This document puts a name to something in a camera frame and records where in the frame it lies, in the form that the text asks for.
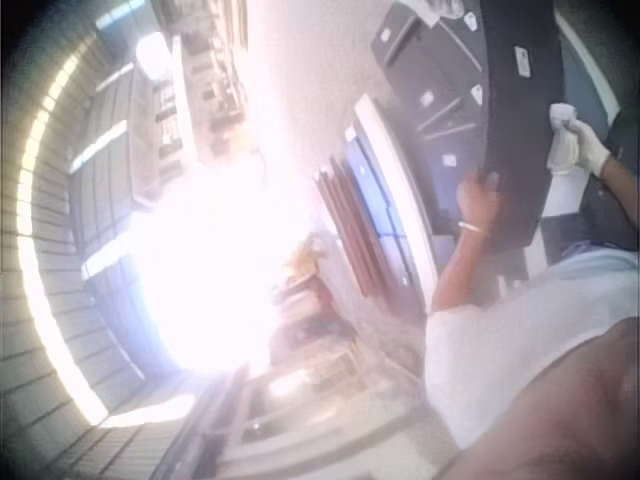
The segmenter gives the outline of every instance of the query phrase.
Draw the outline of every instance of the white glove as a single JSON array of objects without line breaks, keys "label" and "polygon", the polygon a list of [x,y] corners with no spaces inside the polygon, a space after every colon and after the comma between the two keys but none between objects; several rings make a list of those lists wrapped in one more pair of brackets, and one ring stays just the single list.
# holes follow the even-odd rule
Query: white glove
[{"label": "white glove", "polygon": [[590,125],[580,120],[569,120],[566,127],[578,136],[578,165],[599,178],[611,152],[600,142]]}]

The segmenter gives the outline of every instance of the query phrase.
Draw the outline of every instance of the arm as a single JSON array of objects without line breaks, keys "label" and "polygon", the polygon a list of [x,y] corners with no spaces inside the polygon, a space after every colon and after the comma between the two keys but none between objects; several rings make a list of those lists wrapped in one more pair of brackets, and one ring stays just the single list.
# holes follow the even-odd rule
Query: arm
[{"label": "arm", "polygon": [[611,190],[623,210],[638,228],[638,182],[633,174],[613,156],[602,167],[600,178]]},{"label": "arm", "polygon": [[434,313],[464,305],[469,299],[471,279],[501,205],[501,196],[496,192],[496,187],[496,174],[489,175],[484,185],[477,174],[470,175],[458,187],[462,217],[467,224],[480,231],[463,229],[433,295]]},{"label": "arm", "polygon": [[578,164],[602,180],[637,228],[637,179],[602,145],[589,125],[580,120],[571,120],[567,123],[567,128],[578,136]]}]

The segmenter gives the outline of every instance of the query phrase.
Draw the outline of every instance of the bracelet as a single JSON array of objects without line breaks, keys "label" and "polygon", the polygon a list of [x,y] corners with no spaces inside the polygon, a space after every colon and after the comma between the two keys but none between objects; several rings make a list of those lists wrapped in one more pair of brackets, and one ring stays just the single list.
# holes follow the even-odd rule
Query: bracelet
[{"label": "bracelet", "polygon": [[476,227],[475,225],[472,225],[472,224],[467,223],[467,222],[458,222],[458,226],[460,228],[466,228],[467,230],[471,230],[472,232],[479,233],[480,235],[486,235],[487,234],[487,232],[485,232],[481,228]]}]

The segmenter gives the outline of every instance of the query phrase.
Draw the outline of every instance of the white shirt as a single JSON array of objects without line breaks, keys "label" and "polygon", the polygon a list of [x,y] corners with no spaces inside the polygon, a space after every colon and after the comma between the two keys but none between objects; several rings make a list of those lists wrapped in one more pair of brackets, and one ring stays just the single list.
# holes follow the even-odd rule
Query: white shirt
[{"label": "white shirt", "polygon": [[638,255],[600,249],[548,269],[488,309],[429,318],[427,398],[458,446],[489,430],[555,360],[638,316],[638,288]]}]

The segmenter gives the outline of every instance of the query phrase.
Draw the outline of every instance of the person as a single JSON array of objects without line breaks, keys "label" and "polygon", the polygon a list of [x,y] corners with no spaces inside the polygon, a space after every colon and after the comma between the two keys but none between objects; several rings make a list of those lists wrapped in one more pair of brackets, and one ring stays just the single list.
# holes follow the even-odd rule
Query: person
[{"label": "person", "polygon": [[[636,178],[589,125],[568,128],[580,166],[637,228]],[[640,458],[637,252],[592,246],[488,308],[467,305],[505,201],[497,180],[458,188],[464,228],[426,325],[426,395],[462,450],[438,478],[625,478]]]}]

